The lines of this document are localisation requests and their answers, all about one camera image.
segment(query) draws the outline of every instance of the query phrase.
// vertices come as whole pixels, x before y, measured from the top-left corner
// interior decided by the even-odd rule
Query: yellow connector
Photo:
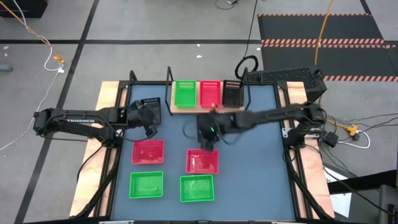
[[[353,137],[356,134],[356,131],[358,130],[357,125],[352,125],[352,126],[346,126],[345,130],[347,130],[348,134]]]
[[[62,65],[65,63],[65,61],[61,58],[60,55],[54,56],[54,60],[58,63],[61,63]]]

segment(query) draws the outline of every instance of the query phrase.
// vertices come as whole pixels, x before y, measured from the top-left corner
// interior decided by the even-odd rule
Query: white cable
[[[54,79],[52,80],[52,82],[51,82],[49,88],[48,88],[47,91],[45,92],[45,96],[43,97],[42,101],[39,103],[39,105],[38,105],[38,107],[37,107],[37,109],[36,109],[36,112],[39,111],[40,107],[42,106],[42,103],[44,102],[44,100],[46,99],[46,97],[49,95],[49,91],[50,91],[50,89],[51,89],[51,86],[54,84],[55,80],[57,79],[58,74],[60,73],[60,70],[61,70],[61,69],[62,69],[62,66],[61,66],[61,64],[60,64],[59,70],[57,71],[57,74],[54,76]],[[2,151],[3,149],[7,148],[8,146],[14,144],[15,142],[18,142],[22,137],[24,137],[24,136],[29,132],[30,127],[32,126],[34,120],[35,120],[35,119],[32,118],[32,120],[30,121],[29,126],[27,127],[26,131],[25,131],[24,133],[22,133],[21,136],[19,136],[17,139],[15,139],[15,140],[13,140],[12,142],[10,142],[10,143],[6,144],[5,146],[3,146],[3,147],[0,149],[0,151]]]
[[[18,3],[16,2],[16,0],[14,0],[14,4],[17,6],[19,12],[21,13],[22,20],[24,21],[25,29],[26,29],[28,32],[30,32],[31,34],[33,34],[33,32],[28,28],[27,23],[26,23],[26,19],[25,19],[25,15],[24,15],[24,13],[22,12],[22,9],[19,7],[19,5],[18,5]],[[49,68],[47,68],[47,63],[49,62],[49,60],[50,60],[50,58],[51,58],[51,55],[52,55],[52,47],[51,47],[51,45],[50,45],[49,40],[47,40],[47,39],[46,39],[45,37],[43,37],[42,35],[38,35],[38,36],[41,37],[41,38],[43,38],[43,39],[46,41],[46,43],[48,43],[49,46],[50,46],[50,55],[49,55],[49,57],[47,58],[47,60],[45,61],[45,63],[44,63],[44,69],[46,69],[46,70],[49,71],[49,72],[55,72],[55,71],[57,71],[59,68],[57,68],[57,69],[49,69]]]
[[[367,146],[357,146],[357,145],[355,145],[355,144],[351,144],[351,143],[343,142],[343,141],[338,141],[337,143],[346,144],[346,145],[353,146],[353,147],[357,147],[357,148],[360,148],[360,149],[368,149],[368,148],[371,146],[371,138],[369,138],[368,134],[366,134],[366,132],[364,132],[364,131],[357,130],[356,133],[357,133],[357,134],[358,134],[358,133],[364,133],[364,134],[365,134],[365,136],[366,136],[367,139],[368,139],[368,145],[367,145]]]

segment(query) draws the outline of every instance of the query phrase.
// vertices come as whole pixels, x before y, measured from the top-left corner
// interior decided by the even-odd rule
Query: blue table surface
[[[220,171],[213,176],[215,200],[212,202],[181,203],[180,176],[185,172],[187,149],[198,149],[199,143],[182,134],[183,124],[194,115],[169,115],[164,103],[164,85],[134,85],[131,102],[143,98],[161,97],[162,123],[153,139],[165,143],[164,163],[132,164],[132,142],[124,141],[113,202],[112,220],[294,220],[292,194],[286,163],[282,159],[283,145],[279,123],[263,124],[245,132],[233,146],[222,141],[219,150]],[[249,110],[276,108],[274,87],[251,86]],[[196,122],[186,132],[196,136]],[[143,128],[126,131],[130,139],[145,137]],[[228,135],[227,141],[236,136]],[[129,198],[131,172],[164,172],[164,194],[161,198]]]

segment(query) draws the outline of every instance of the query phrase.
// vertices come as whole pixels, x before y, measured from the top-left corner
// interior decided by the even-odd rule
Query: power adapter
[[[338,142],[338,136],[335,133],[328,132],[326,135],[324,135],[323,142],[330,147],[335,147]]]

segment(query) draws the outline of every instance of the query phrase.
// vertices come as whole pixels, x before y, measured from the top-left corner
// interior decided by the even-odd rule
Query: table
[[[114,106],[116,102],[116,95],[118,94],[118,86],[119,82],[103,82],[101,86],[101,91],[99,93],[98,103],[96,110]],[[288,89],[287,93],[289,94],[289,100],[291,103],[302,103],[306,100],[305,90],[303,87],[303,83],[287,83]],[[120,102],[125,102],[127,91],[124,90],[121,92]],[[280,105],[285,105],[285,96],[284,91],[279,89],[279,97],[280,97]],[[289,127],[289,123],[285,122],[285,127]],[[306,140],[306,144],[317,148],[316,140]],[[86,159],[90,156],[98,147],[100,146],[99,142],[94,139],[90,139],[88,141],[85,157]],[[115,150],[109,150],[107,152],[110,154],[109,163],[112,164],[113,156]],[[102,150],[93,160],[87,164],[87,166],[82,170],[80,174],[80,179],[78,185],[76,187],[75,198],[73,200],[72,209],[70,215],[75,215],[78,213],[86,203],[90,200],[91,196],[94,194],[96,189],[99,186],[101,173],[104,166],[104,158],[105,158],[105,150]],[[323,209],[331,216],[334,217],[333,207],[331,205],[330,195],[328,192],[328,187],[325,180],[325,175],[323,172],[322,160],[318,152],[315,152],[313,149],[304,148],[301,150],[301,158],[303,171],[305,174],[305,180],[307,182],[307,187],[312,195],[315,197],[317,202],[323,207]],[[294,162],[294,167],[297,169],[297,163]],[[300,193],[299,189],[297,190],[297,202],[298,209],[300,210],[300,217],[305,218],[305,204],[303,200],[303,196]],[[107,209],[108,202],[113,201],[114,198],[111,194],[109,194],[109,187],[107,191],[104,193],[103,198],[101,200],[101,207],[96,211],[96,215],[106,215],[110,214],[111,211]]]

